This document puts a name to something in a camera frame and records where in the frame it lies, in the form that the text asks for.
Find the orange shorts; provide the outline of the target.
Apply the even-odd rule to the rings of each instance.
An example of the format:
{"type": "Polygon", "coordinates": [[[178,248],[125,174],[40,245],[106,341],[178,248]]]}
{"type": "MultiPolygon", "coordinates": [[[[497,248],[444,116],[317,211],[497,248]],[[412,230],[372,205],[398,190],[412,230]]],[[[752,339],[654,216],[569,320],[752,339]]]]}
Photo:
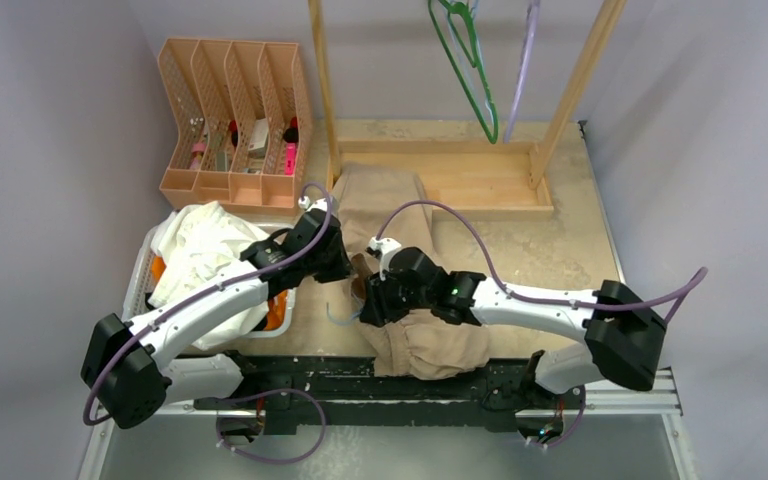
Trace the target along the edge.
{"type": "MultiPolygon", "coordinates": [[[[154,256],[149,262],[149,272],[154,282],[154,289],[151,293],[156,292],[157,284],[163,278],[167,269],[168,267],[161,257],[154,256]]],[[[267,303],[268,312],[248,335],[254,337],[263,337],[264,335],[277,336],[280,328],[289,325],[288,310],[293,299],[294,293],[281,293],[276,299],[269,300],[267,303]]]]}

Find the beige shorts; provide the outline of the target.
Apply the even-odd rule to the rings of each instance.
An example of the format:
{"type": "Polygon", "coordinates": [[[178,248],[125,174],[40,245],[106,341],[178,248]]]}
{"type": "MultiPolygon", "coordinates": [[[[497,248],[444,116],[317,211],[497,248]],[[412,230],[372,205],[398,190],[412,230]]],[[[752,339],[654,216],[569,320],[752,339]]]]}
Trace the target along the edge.
{"type": "MultiPolygon", "coordinates": [[[[358,276],[351,290],[365,297],[363,276],[378,272],[378,261],[366,253],[369,240],[401,205],[427,198],[415,173],[383,166],[347,163],[332,190],[339,209],[348,257],[358,276]]],[[[429,206],[413,206],[396,216],[386,229],[391,238],[417,247],[441,266],[432,240],[429,206]]],[[[438,380],[480,368],[489,360],[490,334],[483,327],[451,325],[426,310],[415,310],[396,323],[357,329],[376,352],[377,376],[413,376],[438,380]]]]}

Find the white shorts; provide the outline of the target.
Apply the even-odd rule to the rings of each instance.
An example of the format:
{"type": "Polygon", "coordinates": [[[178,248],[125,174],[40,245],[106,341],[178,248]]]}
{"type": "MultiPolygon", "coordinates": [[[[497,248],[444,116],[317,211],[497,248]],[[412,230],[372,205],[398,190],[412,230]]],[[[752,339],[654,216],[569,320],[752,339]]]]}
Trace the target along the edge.
{"type": "Polygon", "coordinates": [[[228,213],[217,201],[172,212],[154,230],[150,249],[164,270],[147,299],[153,308],[189,296],[268,234],[228,213]]]}

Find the white plastic perforated basket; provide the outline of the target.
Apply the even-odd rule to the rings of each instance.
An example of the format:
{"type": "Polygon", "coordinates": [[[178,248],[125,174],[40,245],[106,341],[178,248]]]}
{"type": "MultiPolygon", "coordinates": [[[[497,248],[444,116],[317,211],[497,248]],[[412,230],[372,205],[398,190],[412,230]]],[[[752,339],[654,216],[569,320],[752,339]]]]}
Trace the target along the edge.
{"type": "MultiPolygon", "coordinates": [[[[151,250],[151,241],[155,235],[156,226],[151,227],[146,233],[143,243],[137,253],[136,261],[133,267],[132,276],[129,281],[128,289],[123,302],[122,313],[120,317],[123,321],[131,319],[133,316],[142,315],[148,311],[146,306],[145,294],[150,293],[154,289],[154,282],[151,279],[149,272],[149,262],[155,256],[151,250]]],[[[289,325],[284,326],[278,330],[277,336],[254,337],[245,335],[239,335],[239,338],[245,339],[261,339],[261,338],[275,338],[283,335],[291,326],[293,319],[293,311],[297,299],[297,290],[290,289],[286,293],[294,293],[294,299],[290,302],[289,313],[289,325]]]]}

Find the green hanger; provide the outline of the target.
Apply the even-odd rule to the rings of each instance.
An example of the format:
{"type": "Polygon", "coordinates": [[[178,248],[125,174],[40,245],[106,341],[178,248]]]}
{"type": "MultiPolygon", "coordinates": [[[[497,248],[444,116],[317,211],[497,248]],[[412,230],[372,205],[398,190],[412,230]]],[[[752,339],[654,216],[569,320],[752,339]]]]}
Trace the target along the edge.
{"type": "Polygon", "coordinates": [[[478,1],[428,0],[427,11],[472,113],[486,140],[496,144],[500,120],[477,30],[478,1]]]}

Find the lilac plastic hanger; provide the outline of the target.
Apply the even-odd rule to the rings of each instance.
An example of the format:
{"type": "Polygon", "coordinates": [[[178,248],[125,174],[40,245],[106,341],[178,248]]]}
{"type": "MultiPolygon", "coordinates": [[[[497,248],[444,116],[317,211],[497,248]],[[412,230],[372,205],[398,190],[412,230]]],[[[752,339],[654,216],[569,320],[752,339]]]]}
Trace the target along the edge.
{"type": "Polygon", "coordinates": [[[515,124],[519,116],[522,99],[527,83],[529,64],[535,44],[535,36],[540,12],[540,0],[531,0],[526,10],[525,33],[523,36],[522,51],[518,67],[518,75],[515,84],[514,96],[510,105],[510,111],[506,128],[503,134],[503,142],[509,143],[514,133],[515,124]]]}

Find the light blue hanger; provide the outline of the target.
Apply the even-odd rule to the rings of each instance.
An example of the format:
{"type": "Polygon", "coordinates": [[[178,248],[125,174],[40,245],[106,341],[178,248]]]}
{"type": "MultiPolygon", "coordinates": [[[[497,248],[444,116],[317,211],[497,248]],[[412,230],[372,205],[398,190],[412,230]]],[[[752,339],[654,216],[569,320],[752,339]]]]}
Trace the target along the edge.
{"type": "Polygon", "coordinates": [[[476,27],[479,1],[449,1],[446,6],[446,25],[454,47],[456,64],[483,72],[480,37],[476,27]]]}

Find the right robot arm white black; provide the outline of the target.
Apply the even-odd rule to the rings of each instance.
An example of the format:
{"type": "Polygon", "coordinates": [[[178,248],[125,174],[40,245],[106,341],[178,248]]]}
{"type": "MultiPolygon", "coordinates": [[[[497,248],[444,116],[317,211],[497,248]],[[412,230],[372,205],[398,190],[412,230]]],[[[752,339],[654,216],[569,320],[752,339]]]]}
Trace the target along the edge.
{"type": "Polygon", "coordinates": [[[521,392],[533,406],[602,380],[632,391],[653,388],[667,323],[620,282],[606,280],[597,290],[502,288],[482,273],[448,272],[417,247],[366,251],[379,262],[364,278],[366,324],[383,327],[425,310],[450,325],[506,325],[572,340],[532,355],[521,392]]]}

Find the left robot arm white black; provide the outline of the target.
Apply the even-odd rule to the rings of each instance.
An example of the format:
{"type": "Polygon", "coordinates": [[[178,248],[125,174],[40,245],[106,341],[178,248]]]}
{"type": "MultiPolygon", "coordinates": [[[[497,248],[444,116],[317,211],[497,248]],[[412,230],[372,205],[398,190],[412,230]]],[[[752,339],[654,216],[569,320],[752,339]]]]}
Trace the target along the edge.
{"type": "Polygon", "coordinates": [[[82,420],[111,419],[132,428],[161,407],[222,398],[244,409],[258,382],[232,354],[182,357],[182,352],[231,317],[260,306],[311,277],[319,283],[351,272],[334,206],[317,201],[285,233],[253,243],[242,256],[189,296],[122,320],[109,314],[94,325],[80,377],[89,387],[82,420]]]}

